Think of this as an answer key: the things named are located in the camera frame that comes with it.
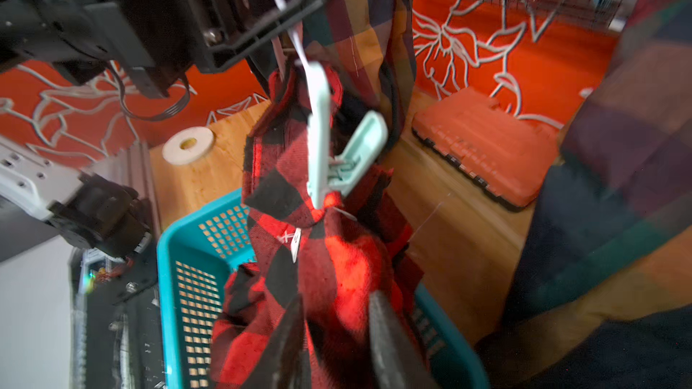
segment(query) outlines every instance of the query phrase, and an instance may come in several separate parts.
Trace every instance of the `plaid shirt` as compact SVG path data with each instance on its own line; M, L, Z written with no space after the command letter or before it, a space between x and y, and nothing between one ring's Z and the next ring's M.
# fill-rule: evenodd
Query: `plaid shirt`
M335 114L343 88L337 73L325 70ZM272 75L276 101L248 136L243 197L251 207L248 231L257 263L241 266L226 284L212 338L217 388L243 384L298 292L305 307L300 363L311 386L373 386L368 295L384 291L403 315L412 310L421 277L403 255L412 229L385 192L391 172L373 166L345 199L331 193L325 209L312 206L306 186L309 100L298 74L291 69L285 84ZM285 238L296 227L302 235L294 263Z

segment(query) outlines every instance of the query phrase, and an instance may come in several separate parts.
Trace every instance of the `clothing tag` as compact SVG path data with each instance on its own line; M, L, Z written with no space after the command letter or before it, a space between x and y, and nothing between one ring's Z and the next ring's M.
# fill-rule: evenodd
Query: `clothing tag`
M296 262L298 258L298 246L300 245L300 229L296 228L296 232L293 234L293 240L290 241L290 256L293 257L293 262Z

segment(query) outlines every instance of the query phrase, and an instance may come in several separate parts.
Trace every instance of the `mint green hanger clip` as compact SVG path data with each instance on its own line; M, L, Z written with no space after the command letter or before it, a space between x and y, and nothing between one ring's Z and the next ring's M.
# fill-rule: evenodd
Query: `mint green hanger clip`
M369 111L360 121L346 149L329 156L331 102L329 83L322 65L310 62L305 68L312 114L307 121L307 193L315 209L324 207L324 197L339 191L346 197L363 178L387 141L387 124L378 112Z

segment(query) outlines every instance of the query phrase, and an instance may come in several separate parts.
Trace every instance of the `teal plastic basket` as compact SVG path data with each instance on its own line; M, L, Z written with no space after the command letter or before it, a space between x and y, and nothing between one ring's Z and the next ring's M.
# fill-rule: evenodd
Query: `teal plastic basket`
M240 190L209 203L166 230L159 240L163 357L169 389L212 387L208 370L212 327L223 286L240 264L255 261L246 230L249 208ZM411 315L442 388L489 388L478 356L423 285Z

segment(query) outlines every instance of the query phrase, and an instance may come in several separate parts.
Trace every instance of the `fabric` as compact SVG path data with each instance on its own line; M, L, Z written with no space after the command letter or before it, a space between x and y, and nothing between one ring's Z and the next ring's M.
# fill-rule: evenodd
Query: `fabric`
M412 0L329 0L303 20L308 56L329 62L346 91L385 117L385 151L402 133L416 76L411 15Z
M665 24L621 50L570 125L565 163L550 169L538 198L504 324L580 297L692 223L692 0L667 4L649 13L656 21L665 14ZM628 30L648 24L633 18Z
M336 115L343 87L333 69L325 70ZM212 335L210 372L217 389L243 384L299 292L306 332L300 366L311 376L307 387L373 386L368 295L382 290L402 316L412 311L422 276L403 255L412 229L386 194L391 172L373 166L347 198L331 193L325 209L312 206L303 78L296 69L285 83L272 75L275 102L248 135L243 198L257 263L241 266L226 284ZM301 236L294 263L287 238L296 227Z
M546 177L503 329L477 345L495 387L690 384L688 334L666 331L692 316L692 0L636 12Z
M692 306L632 322L607 321L522 388L692 387Z

